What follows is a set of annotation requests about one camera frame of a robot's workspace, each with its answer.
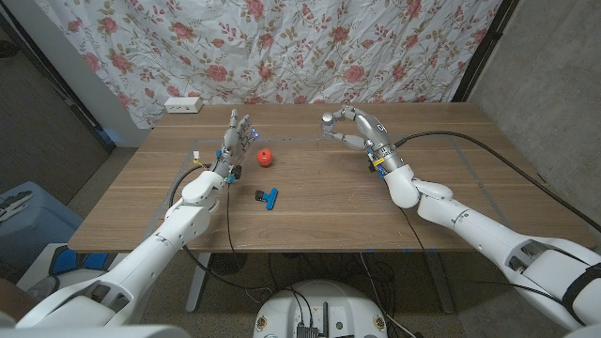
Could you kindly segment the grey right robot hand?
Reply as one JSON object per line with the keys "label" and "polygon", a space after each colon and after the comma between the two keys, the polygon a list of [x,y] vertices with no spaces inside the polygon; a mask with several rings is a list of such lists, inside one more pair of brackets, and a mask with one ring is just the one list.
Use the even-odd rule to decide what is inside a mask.
{"label": "grey right robot hand", "polygon": [[[338,121],[349,120],[356,124],[361,136],[343,134],[334,130]],[[405,165],[395,152],[386,128],[374,116],[359,108],[344,106],[334,113],[325,113],[321,118],[321,129],[326,137],[341,142],[356,151],[367,151],[374,168],[384,175]]]}

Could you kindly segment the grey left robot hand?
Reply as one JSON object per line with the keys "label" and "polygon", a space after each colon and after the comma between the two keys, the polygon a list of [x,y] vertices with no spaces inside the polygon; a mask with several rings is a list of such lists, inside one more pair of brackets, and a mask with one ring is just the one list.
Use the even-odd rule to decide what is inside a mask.
{"label": "grey left robot hand", "polygon": [[233,179],[239,179],[245,153],[257,138],[258,133],[252,126],[250,116],[239,117],[238,111],[233,109],[229,126],[223,136],[220,155],[211,171],[220,175],[228,183]]}

